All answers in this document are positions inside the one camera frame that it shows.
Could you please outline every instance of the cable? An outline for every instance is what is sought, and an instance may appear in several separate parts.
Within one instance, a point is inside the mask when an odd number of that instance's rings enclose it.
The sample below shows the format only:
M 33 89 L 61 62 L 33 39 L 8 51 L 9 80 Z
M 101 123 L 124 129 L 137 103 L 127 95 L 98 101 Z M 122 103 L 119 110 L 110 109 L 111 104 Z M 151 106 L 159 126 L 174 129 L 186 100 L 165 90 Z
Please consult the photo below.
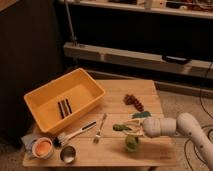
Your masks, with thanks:
M 204 75 L 203 82 L 202 82 L 202 84 L 201 84 L 201 86 L 200 86 L 200 93 L 199 93 L 199 100 L 200 100 L 201 107 L 203 108 L 203 110 L 206 112 L 206 114 L 207 114 L 211 119 L 213 119 L 213 116 L 207 111 L 207 109 L 205 108 L 205 106 L 204 106 L 204 104 L 203 104 L 203 101 L 202 101 L 202 93 L 203 93 L 202 90 L 203 90 L 204 84 L 205 84 L 205 82 L 206 82 L 207 76 L 208 76 L 208 74 L 209 74 L 209 71 L 211 70 L 212 64 L 213 64 L 213 63 L 211 62 L 210 65 L 209 65 L 209 68 L 206 70 L 206 73 L 205 73 L 205 75 Z
M 189 159 L 188 159 L 188 156 L 187 156 L 187 153 L 186 153 L 187 144 L 189 143 L 189 141 L 190 141 L 190 139 L 187 139 L 186 142 L 185 142 L 185 144 L 184 144 L 184 155 L 185 155 L 186 161 L 187 161 L 187 163 L 188 163 L 191 171 L 194 171 L 191 163 L 189 162 Z

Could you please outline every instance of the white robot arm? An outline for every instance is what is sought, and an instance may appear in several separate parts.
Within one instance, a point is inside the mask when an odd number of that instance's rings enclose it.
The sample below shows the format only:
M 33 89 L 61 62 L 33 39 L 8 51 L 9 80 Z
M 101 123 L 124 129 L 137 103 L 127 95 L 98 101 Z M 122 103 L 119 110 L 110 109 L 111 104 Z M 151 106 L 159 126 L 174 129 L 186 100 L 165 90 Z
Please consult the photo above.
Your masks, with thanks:
M 175 136 L 177 133 L 188 137 L 195 144 L 209 169 L 213 170 L 213 144 L 191 114 L 182 113 L 177 119 L 148 117 L 143 121 L 143 130 L 151 138 Z

